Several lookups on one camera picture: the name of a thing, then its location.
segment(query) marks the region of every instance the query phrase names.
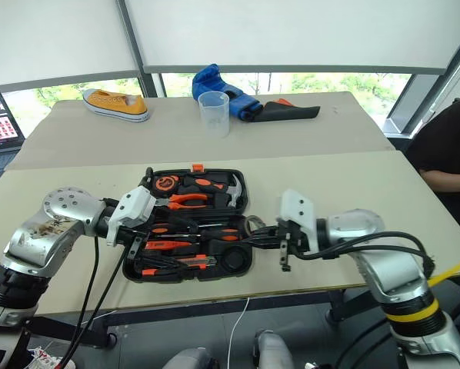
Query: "window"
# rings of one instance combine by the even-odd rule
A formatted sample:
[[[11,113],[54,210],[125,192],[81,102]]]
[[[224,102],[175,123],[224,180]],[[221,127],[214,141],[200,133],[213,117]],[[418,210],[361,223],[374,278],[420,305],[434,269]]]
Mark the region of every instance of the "window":
[[[89,88],[101,88],[106,91],[142,95],[137,78],[113,79],[34,88],[31,90],[6,92],[3,94],[18,126],[28,137],[38,123],[52,110],[59,100],[81,100],[82,91]]]
[[[162,74],[167,97],[191,96],[194,73]],[[411,75],[392,73],[222,73],[248,95],[350,91],[379,127]]]

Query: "blue glove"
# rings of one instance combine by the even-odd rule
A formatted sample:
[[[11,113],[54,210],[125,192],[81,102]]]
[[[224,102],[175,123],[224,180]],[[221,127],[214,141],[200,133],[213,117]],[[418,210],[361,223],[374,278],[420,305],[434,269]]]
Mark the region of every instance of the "blue glove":
[[[192,79],[192,97],[196,101],[200,94],[207,91],[226,93],[230,97],[230,114],[243,121],[253,121],[262,111],[262,105],[258,100],[222,80],[216,64],[208,65]]]

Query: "black cable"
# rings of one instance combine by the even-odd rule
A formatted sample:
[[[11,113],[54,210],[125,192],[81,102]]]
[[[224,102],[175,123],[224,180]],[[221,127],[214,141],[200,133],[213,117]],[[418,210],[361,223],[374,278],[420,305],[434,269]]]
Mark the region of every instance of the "black cable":
[[[353,363],[352,369],[358,369],[360,367],[360,364],[363,361],[365,361],[365,359],[369,357],[370,354],[374,352],[377,347],[384,344],[391,337],[392,337],[391,334],[387,333],[384,337],[382,337],[380,340],[378,340],[372,346],[370,346],[367,350],[365,350],[365,352],[358,359],[356,359],[355,363]]]
[[[339,254],[348,254],[350,252],[357,252],[357,251],[370,251],[370,250],[383,250],[383,251],[402,251],[407,252],[409,254],[414,254],[423,258],[423,274],[428,279],[432,276],[433,271],[435,270],[435,263],[427,254],[424,254],[421,251],[406,248],[404,246],[395,246],[391,244],[373,244],[373,245],[366,245],[366,246],[354,246],[352,248],[347,248],[345,250],[337,251]]]
[[[412,248],[407,248],[404,246],[385,246],[383,248],[377,248],[377,245],[372,245],[372,246],[355,246],[356,244],[360,244],[362,242],[374,240],[377,238],[385,238],[385,237],[396,237],[396,238],[406,238],[412,241],[416,247],[419,249],[415,250]],[[367,234],[366,236],[361,236],[358,238],[355,238],[350,241],[345,241],[340,244],[337,244],[331,248],[327,248],[323,251],[316,252],[315,254],[311,255],[303,255],[303,253],[299,252],[297,250],[297,247],[293,244],[289,245],[289,249],[292,252],[294,256],[296,256],[299,259],[302,260],[315,260],[319,258],[337,258],[341,254],[347,254],[349,252],[354,252],[354,251],[360,251],[360,248],[364,248],[363,250],[394,250],[394,251],[404,251],[404,252],[409,252],[411,254],[416,254],[423,258],[423,273],[427,278],[430,278],[432,275],[434,269],[435,269],[435,263],[433,260],[426,254],[425,247],[423,244],[420,242],[419,239],[417,239],[415,236],[405,233],[405,232],[397,232],[397,231],[387,231],[387,232],[379,232],[379,233],[373,233],[373,234]]]
[[[369,328],[365,329],[362,333],[360,333],[351,343],[349,346],[347,346],[346,349],[343,350],[342,354],[339,356],[338,360],[336,361],[335,368],[339,369],[339,366],[341,365],[341,362],[345,359],[346,355],[348,352],[363,338],[365,338],[368,334],[372,333],[375,331],[377,328],[381,327],[387,322],[387,318],[382,319],[381,321],[378,321],[377,323],[373,324]]]
[[[68,353],[69,350],[71,350],[73,342],[78,337],[79,330],[82,329],[82,321],[83,321],[83,317],[85,316],[86,305],[88,304],[88,299],[90,298],[90,292],[92,291],[93,281],[95,280],[95,275],[97,274],[98,259],[99,259],[98,257],[98,237],[95,236],[93,241],[95,242],[95,263],[93,264],[92,276],[90,277],[90,282],[88,283],[88,288],[86,289],[85,299],[83,300],[82,311],[79,315],[78,323],[76,324],[76,328],[75,328],[75,332],[72,335],[71,343],[69,344],[69,347],[66,353]]]
[[[319,258],[323,258],[323,256],[330,256],[331,252],[346,248],[349,246],[353,246],[355,244],[361,244],[362,242],[370,241],[370,240],[375,240],[377,238],[384,238],[384,237],[396,237],[396,238],[406,238],[410,241],[412,241],[416,247],[420,250],[420,252],[426,254],[425,247],[423,246],[423,243],[417,239],[415,236],[405,233],[405,232],[397,232],[397,231],[386,231],[386,232],[377,232],[377,233],[372,233],[372,234],[367,234],[365,236],[357,237],[354,238],[350,241],[345,241],[340,244],[337,244],[333,246],[332,248],[327,248],[323,251],[316,252],[315,254],[312,255],[301,255],[301,257],[297,256],[297,258],[300,258],[302,260],[315,260]]]
[[[119,260],[117,262],[117,265],[115,266],[114,271],[112,272],[112,275],[111,275],[110,279],[108,280],[107,285],[105,286],[105,289],[104,289],[104,291],[102,293],[102,296],[98,300],[97,306],[95,306],[95,309],[94,309],[94,311],[92,313],[92,316],[90,317],[90,319],[88,319],[88,322],[86,323],[85,327],[83,328],[83,330],[80,333],[80,335],[78,336],[78,338],[76,338],[75,343],[72,345],[71,350],[69,350],[69,352],[59,362],[59,367],[60,368],[64,368],[68,364],[68,362],[71,360],[73,354],[76,352],[76,349],[78,348],[78,346],[80,344],[80,341],[83,338],[83,334],[85,334],[85,332],[90,328],[90,325],[92,325],[92,322],[95,319],[95,316],[98,313],[98,310],[100,309],[100,306],[102,305],[102,302],[104,302],[105,296],[107,296],[108,290],[110,289],[110,287],[112,285],[112,282],[114,281],[115,276],[116,276],[119,268],[121,267],[122,262],[124,261],[124,258],[126,257],[128,251],[129,251],[129,248],[125,247],[124,251],[122,252],[121,257],[119,258]]]

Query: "shoe sole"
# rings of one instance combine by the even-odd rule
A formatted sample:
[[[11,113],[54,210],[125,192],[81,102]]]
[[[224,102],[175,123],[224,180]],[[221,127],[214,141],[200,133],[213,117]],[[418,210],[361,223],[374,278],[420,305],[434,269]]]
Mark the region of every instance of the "shoe sole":
[[[99,108],[98,106],[94,106],[90,104],[87,101],[87,99],[95,91],[97,90],[94,88],[90,88],[89,90],[84,91],[83,92],[83,103],[85,103],[85,106],[88,108],[88,110],[93,111],[96,114],[104,115],[105,117],[120,118],[125,121],[133,121],[134,123],[141,123],[143,121],[147,121],[148,118],[150,118],[150,114],[148,113],[148,111],[145,111],[144,113],[141,113],[141,114],[129,114],[129,113],[122,113],[120,111],[114,111],[114,110],[109,110],[109,109]]]

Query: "white roller shade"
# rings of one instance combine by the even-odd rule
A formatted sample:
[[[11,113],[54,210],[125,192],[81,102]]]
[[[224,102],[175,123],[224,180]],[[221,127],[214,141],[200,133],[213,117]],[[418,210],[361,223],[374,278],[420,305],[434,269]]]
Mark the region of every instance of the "white roller shade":
[[[127,0],[145,65],[446,68],[460,0]]]
[[[134,69],[114,0],[0,0],[0,85]]]

